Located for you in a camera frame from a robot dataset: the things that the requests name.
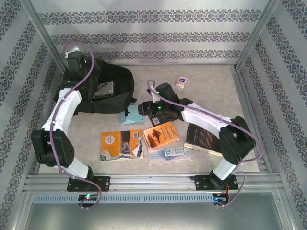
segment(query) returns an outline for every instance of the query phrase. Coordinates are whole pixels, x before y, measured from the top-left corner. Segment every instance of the small white box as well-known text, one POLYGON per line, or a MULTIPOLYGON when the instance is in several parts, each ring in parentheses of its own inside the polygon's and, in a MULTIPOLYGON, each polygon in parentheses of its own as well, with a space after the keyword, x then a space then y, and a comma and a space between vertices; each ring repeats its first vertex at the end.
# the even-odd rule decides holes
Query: small white box
POLYGON ((178 81, 176 82, 176 86, 179 88, 184 88, 186 82, 187 82, 188 78, 187 77, 183 77, 183 76, 179 76, 178 81))

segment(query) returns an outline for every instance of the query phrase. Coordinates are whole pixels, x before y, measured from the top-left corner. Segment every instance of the book cover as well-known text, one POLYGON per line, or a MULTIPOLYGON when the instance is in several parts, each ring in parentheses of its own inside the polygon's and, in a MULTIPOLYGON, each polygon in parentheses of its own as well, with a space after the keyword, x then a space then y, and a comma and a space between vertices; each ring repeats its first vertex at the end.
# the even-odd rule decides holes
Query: book cover
POLYGON ((141 130, 107 132, 101 134, 100 160, 134 158, 133 150, 140 145, 141 130))
POLYGON ((222 157, 220 140, 206 129, 189 124, 184 147, 222 157))
POLYGON ((190 150, 184 147, 150 150, 148 151, 148 158, 149 164, 192 160, 190 150))
POLYGON ((155 114, 149 117, 153 126, 158 126, 169 121, 174 121, 175 119, 167 117, 165 114, 155 114))
POLYGON ((173 125, 173 122, 171 121, 144 130, 143 136, 149 150, 153 150, 162 145, 179 140, 178 133, 173 125))

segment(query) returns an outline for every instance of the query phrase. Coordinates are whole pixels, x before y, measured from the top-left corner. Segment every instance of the glass panel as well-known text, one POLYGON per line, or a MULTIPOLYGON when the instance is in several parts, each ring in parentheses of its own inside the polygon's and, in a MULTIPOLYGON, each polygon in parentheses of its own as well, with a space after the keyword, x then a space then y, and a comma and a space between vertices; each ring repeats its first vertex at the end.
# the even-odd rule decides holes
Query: glass panel
POLYGON ((210 203, 100 204, 90 211, 75 204, 33 204, 27 230, 278 230, 271 193, 245 193, 225 209, 210 203))

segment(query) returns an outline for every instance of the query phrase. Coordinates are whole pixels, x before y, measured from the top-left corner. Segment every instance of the orange book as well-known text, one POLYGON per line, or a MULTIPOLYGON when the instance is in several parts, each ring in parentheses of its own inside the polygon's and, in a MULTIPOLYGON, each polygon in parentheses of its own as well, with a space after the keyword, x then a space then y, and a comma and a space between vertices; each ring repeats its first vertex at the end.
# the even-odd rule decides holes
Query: orange book
POLYGON ((149 150, 153 150, 162 145, 179 140, 178 133, 173 125, 173 122, 171 121, 144 130, 143 136, 149 150))
POLYGON ((134 157, 133 150, 139 145, 142 130, 117 131, 101 134, 100 160, 134 157))

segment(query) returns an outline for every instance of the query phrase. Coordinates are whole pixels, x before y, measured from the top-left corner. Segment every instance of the light blue object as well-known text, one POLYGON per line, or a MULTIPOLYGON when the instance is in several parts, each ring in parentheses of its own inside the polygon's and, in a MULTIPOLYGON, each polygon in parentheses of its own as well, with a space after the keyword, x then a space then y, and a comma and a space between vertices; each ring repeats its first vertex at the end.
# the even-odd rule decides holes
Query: light blue object
POLYGON ((131 104, 128 108, 119 113, 119 123, 121 125, 145 122, 145 117, 139 114, 138 106, 131 104))

